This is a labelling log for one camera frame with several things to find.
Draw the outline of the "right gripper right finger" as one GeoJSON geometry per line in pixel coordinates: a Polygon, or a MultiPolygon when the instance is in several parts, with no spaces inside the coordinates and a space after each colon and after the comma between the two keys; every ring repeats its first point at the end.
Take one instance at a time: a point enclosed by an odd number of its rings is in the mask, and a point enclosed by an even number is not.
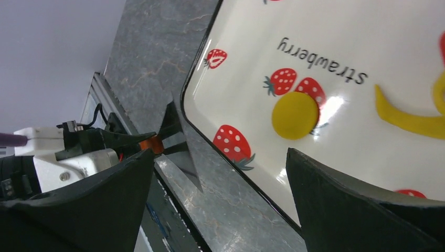
{"type": "Polygon", "coordinates": [[[308,251],[444,251],[444,202],[366,183],[288,148],[308,251]]]}

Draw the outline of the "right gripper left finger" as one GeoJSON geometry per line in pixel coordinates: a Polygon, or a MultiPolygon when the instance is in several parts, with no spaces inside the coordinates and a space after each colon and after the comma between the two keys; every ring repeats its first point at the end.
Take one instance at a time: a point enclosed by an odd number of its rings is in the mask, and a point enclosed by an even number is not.
{"type": "Polygon", "coordinates": [[[1,251],[133,251],[153,170],[145,150],[62,188],[1,202],[1,251]]]}

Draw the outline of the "orange handled metal scraper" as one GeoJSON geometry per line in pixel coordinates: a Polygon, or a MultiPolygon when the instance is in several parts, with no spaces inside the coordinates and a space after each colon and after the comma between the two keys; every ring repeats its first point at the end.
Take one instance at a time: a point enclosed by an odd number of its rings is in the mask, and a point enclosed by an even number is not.
{"type": "Polygon", "coordinates": [[[163,155],[170,160],[200,191],[203,191],[201,180],[193,160],[182,124],[181,110],[172,95],[163,95],[155,100],[143,117],[153,119],[155,125],[143,132],[150,134],[146,140],[157,155],[163,155]]]}

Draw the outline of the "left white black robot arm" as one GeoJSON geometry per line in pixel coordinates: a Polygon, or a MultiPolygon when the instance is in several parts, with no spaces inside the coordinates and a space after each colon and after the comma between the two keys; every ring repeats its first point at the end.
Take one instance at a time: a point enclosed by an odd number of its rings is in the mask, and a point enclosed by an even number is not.
{"type": "Polygon", "coordinates": [[[155,132],[129,135],[68,121],[1,133],[1,201],[25,200],[117,165],[155,132]]]}

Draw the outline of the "white strawberry print tray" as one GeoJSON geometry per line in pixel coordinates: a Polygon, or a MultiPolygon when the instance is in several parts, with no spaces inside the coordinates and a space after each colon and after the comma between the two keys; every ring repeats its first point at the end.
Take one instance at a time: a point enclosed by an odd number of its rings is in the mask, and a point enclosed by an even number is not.
{"type": "Polygon", "coordinates": [[[444,200],[444,140],[381,120],[374,91],[402,111],[440,116],[431,89],[442,73],[444,1],[221,1],[181,103],[186,120],[299,229],[288,148],[384,189],[444,200]],[[271,122],[291,92],[320,110],[298,140],[271,122]]]}

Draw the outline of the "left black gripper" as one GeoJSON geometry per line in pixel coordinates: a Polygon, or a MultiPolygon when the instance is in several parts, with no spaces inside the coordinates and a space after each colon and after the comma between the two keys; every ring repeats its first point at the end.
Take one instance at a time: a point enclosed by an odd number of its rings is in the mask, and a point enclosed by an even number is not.
{"type": "Polygon", "coordinates": [[[77,124],[75,121],[64,122],[57,128],[63,130],[65,146],[64,150],[55,153],[57,161],[105,149],[116,151],[118,157],[128,158],[141,150],[139,143],[156,135],[155,132],[123,134],[77,124]]]}

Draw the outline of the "yellow dough piece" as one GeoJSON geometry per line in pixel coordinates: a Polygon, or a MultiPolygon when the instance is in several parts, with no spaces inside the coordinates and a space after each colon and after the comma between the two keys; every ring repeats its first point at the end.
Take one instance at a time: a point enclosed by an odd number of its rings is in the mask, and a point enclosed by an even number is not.
{"type": "Polygon", "coordinates": [[[287,140],[298,140],[315,128],[319,115],[319,106],[312,97],[301,92],[291,92],[276,102],[271,122],[278,136],[287,140]]]}

